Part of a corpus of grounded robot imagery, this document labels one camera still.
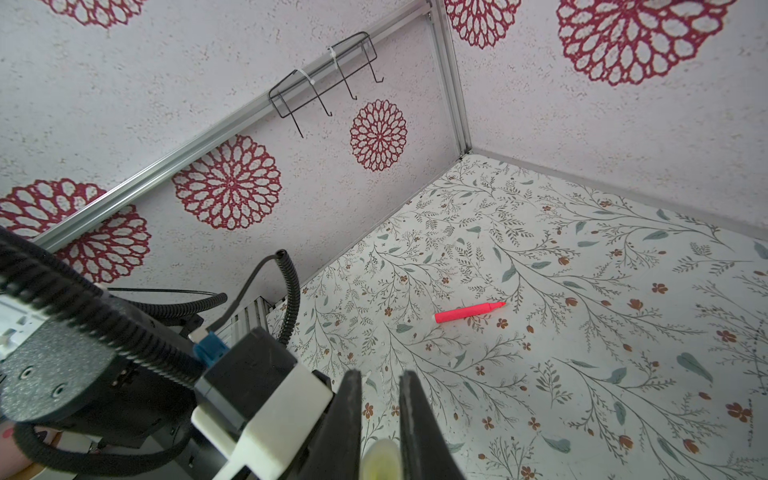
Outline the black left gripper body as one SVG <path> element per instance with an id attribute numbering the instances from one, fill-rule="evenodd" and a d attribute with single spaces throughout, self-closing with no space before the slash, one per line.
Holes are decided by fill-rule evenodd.
<path id="1" fill-rule="evenodd" d="M 2 322 L 27 335 L 1 363 L 5 417 L 138 447 L 193 409 L 192 389 L 204 366 L 191 342 L 122 299 L 108 297 L 107 303 L 171 345 L 180 359 L 165 356 L 159 370 L 148 369 L 98 338 L 2 295 Z"/>

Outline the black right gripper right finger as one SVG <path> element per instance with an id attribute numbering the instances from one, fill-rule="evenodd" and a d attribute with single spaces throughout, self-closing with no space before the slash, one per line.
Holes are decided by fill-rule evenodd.
<path id="1" fill-rule="evenodd" d="M 403 478 L 464 480 L 413 371 L 404 371 L 400 377 L 399 407 Z"/>

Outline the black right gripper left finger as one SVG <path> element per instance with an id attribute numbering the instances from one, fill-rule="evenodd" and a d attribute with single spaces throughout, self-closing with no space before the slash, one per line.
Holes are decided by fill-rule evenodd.
<path id="1" fill-rule="evenodd" d="M 361 461 L 362 375 L 345 373 L 313 437 L 297 479 L 358 479 Z"/>

